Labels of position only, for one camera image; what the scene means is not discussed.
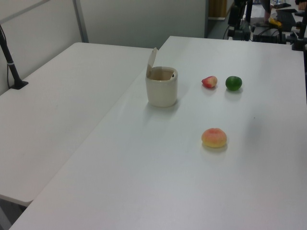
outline small red fruit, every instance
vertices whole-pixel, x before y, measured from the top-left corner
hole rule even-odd
[[[201,82],[204,87],[213,88],[217,84],[217,78],[215,76],[210,76],[203,79]]]

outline white wall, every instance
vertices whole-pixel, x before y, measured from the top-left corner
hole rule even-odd
[[[0,23],[8,21],[10,18],[26,12],[39,4],[43,4],[46,1],[48,0],[0,0]]]
[[[170,35],[204,37],[206,0],[80,0],[90,43],[159,48]]]
[[[72,0],[47,1],[1,26],[21,79],[81,41]],[[1,50],[0,95],[7,89],[6,60]]]

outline cup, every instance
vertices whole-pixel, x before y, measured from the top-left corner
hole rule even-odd
[[[171,67],[153,67],[157,49],[153,49],[147,65],[148,102],[156,107],[170,107],[177,100],[178,73]]]

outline gray floor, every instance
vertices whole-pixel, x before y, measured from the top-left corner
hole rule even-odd
[[[0,199],[0,230],[8,230],[25,207]]]
[[[229,14],[223,21],[218,21],[218,20],[208,21],[208,38],[223,39],[225,30],[228,27],[228,17],[229,17]]]

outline lime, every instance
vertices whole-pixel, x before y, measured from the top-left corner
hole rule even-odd
[[[236,76],[230,76],[226,79],[226,87],[231,91],[236,91],[242,86],[242,80]]]

